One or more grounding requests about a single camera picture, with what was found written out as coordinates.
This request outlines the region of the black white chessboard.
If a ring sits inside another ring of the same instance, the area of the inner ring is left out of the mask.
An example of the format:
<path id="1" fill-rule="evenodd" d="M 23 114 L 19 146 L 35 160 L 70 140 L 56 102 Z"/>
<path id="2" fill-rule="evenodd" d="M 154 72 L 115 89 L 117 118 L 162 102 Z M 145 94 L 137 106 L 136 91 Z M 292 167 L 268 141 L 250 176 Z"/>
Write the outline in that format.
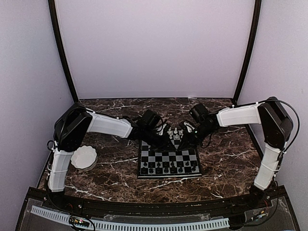
<path id="1" fill-rule="evenodd" d="M 193 166 L 196 166 L 195 172 L 192 172 Z M 147 168 L 146 174 L 141 173 L 143 167 Z M 178 172 L 179 167 L 182 167 L 182 173 Z M 146 142 L 139 142 L 137 178 L 189 178 L 201 175 L 199 155 L 196 148 L 176 152 L 154 152 L 150 150 L 150 146 Z"/>

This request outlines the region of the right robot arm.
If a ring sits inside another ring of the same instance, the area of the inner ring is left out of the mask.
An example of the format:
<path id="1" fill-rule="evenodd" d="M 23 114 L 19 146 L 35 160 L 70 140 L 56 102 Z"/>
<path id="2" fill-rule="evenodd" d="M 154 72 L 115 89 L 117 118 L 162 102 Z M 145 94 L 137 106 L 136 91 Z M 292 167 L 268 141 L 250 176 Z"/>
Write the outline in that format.
<path id="1" fill-rule="evenodd" d="M 265 191 L 280 170 L 285 153 L 299 133 L 298 128 L 294 129 L 293 120 L 285 107 L 289 107 L 299 119 L 296 110 L 290 104 L 276 97 L 255 103 L 232 105 L 215 112 L 208 111 L 202 103 L 199 103 L 189 111 L 196 123 L 183 121 L 180 124 L 183 136 L 178 149 L 186 150 L 201 146 L 207 136 L 220 128 L 258 124 L 263 132 L 264 152 L 253 186 Z"/>

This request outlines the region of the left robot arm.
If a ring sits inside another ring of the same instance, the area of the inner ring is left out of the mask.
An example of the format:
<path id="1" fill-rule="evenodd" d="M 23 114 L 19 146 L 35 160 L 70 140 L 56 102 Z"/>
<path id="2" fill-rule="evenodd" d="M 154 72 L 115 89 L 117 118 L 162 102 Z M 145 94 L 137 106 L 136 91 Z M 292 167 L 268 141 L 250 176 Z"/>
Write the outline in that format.
<path id="1" fill-rule="evenodd" d="M 81 102 L 74 103 L 55 123 L 53 134 L 53 162 L 48 179 L 51 190 L 49 202 L 58 210 L 68 206 L 64 190 L 69 162 L 86 133 L 97 132 L 118 136 L 127 140 L 146 142 L 152 151 L 174 152 L 174 144 L 168 134 L 170 125 L 156 112 L 147 110 L 142 116 L 114 117 L 86 108 Z"/>

